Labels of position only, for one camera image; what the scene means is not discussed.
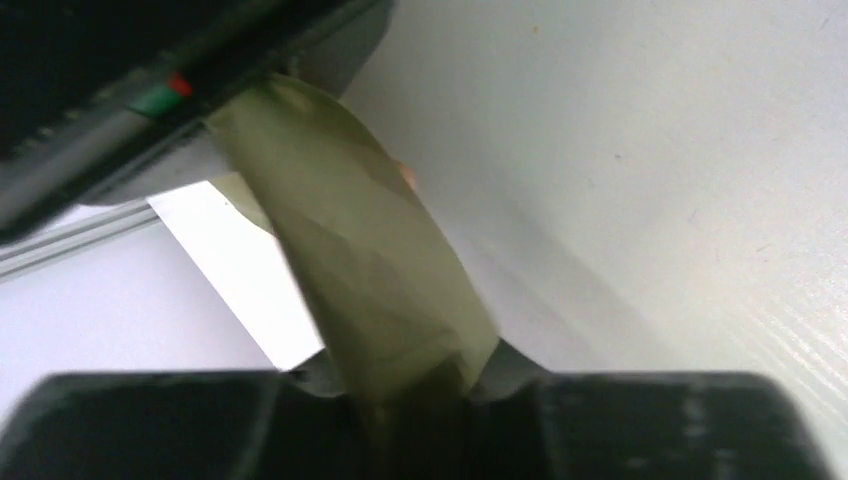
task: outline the white surface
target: white surface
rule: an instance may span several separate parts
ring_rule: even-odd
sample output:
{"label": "white surface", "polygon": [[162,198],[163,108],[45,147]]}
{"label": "white surface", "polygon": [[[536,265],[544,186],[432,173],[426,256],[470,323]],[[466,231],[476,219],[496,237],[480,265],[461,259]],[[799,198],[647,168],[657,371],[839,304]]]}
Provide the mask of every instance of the white surface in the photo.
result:
{"label": "white surface", "polygon": [[277,368],[323,348],[276,240],[218,190],[201,182],[149,202]]}
{"label": "white surface", "polygon": [[528,354],[768,372],[835,458],[846,18],[841,0],[405,0],[346,101]]}
{"label": "white surface", "polygon": [[0,425],[52,372],[267,368],[161,223],[0,284]]}

